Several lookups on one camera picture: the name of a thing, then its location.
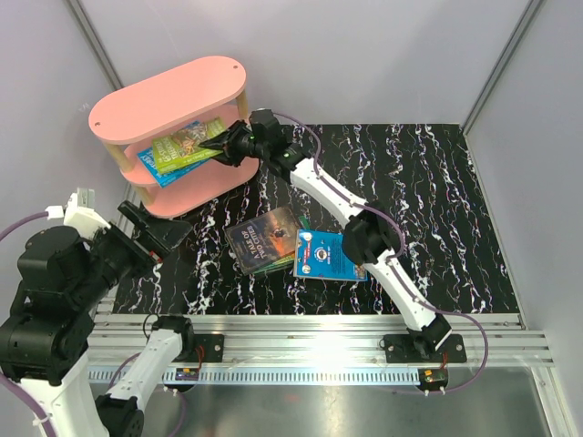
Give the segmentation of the green 65-storey treehouse book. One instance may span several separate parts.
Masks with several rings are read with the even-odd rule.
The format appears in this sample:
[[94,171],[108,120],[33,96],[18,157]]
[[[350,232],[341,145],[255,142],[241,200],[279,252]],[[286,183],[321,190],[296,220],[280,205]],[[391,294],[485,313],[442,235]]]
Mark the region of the green 65-storey treehouse book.
[[154,138],[152,152],[158,173],[167,174],[215,157],[219,150],[202,148],[199,144],[225,130],[222,118],[215,117],[207,122],[193,121],[169,135]]

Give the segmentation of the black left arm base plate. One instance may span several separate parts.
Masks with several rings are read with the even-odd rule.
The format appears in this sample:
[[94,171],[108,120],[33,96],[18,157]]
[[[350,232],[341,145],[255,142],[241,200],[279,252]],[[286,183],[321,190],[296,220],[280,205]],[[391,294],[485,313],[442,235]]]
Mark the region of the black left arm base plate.
[[224,341],[223,334],[195,334],[191,360],[203,363],[221,363],[223,361]]

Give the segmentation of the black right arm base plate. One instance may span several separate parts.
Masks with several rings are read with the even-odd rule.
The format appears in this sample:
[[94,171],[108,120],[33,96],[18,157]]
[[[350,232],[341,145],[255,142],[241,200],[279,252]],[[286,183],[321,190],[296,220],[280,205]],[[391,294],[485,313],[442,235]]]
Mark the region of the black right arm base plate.
[[435,349],[409,334],[386,334],[379,341],[387,363],[466,363],[463,338],[451,334]]

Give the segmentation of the blue back-cover book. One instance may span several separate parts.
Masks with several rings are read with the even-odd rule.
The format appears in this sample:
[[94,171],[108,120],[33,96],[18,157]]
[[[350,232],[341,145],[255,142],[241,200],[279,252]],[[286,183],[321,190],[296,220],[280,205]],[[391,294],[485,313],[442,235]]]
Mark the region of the blue back-cover book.
[[294,276],[302,279],[367,281],[367,270],[346,257],[342,243],[341,234],[299,229]]

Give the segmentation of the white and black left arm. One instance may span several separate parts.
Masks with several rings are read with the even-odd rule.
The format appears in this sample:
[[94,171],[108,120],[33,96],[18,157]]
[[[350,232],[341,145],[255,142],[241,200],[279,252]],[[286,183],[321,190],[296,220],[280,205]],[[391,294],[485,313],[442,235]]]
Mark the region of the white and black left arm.
[[128,236],[92,208],[50,206],[58,225],[26,242],[21,280],[1,327],[1,382],[33,411],[47,436],[138,436],[148,400],[173,361],[196,350],[191,321],[158,318],[126,375],[94,396],[88,378],[92,309],[121,280],[160,264],[189,234],[187,222],[150,216],[130,202],[119,211]]

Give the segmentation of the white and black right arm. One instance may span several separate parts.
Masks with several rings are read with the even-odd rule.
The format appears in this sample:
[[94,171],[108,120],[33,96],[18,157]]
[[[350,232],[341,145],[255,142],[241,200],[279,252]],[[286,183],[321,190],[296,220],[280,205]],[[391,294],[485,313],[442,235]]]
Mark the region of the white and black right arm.
[[234,122],[200,146],[217,150],[214,158],[227,166],[257,158],[273,175],[317,200],[343,227],[343,253],[375,278],[400,311],[416,357],[434,361],[445,351],[452,328],[404,271],[399,261],[404,233],[380,203],[354,195],[322,168],[318,137],[312,153],[284,135],[279,116],[269,109],[253,111],[247,121]]

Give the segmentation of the blue 26-storey treehouse book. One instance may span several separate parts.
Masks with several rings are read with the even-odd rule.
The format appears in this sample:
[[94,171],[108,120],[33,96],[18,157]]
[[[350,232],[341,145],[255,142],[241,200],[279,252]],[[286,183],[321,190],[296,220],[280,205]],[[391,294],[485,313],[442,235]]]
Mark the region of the blue 26-storey treehouse book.
[[155,179],[155,182],[161,187],[164,188],[171,183],[175,182],[179,178],[182,178],[186,174],[190,173],[191,170],[205,164],[209,159],[205,159],[198,163],[189,165],[187,167],[169,172],[167,174],[160,174],[158,173],[152,152],[152,142],[151,146],[143,151],[138,152],[138,159],[142,162],[145,166],[146,170],[151,174],[151,176]]

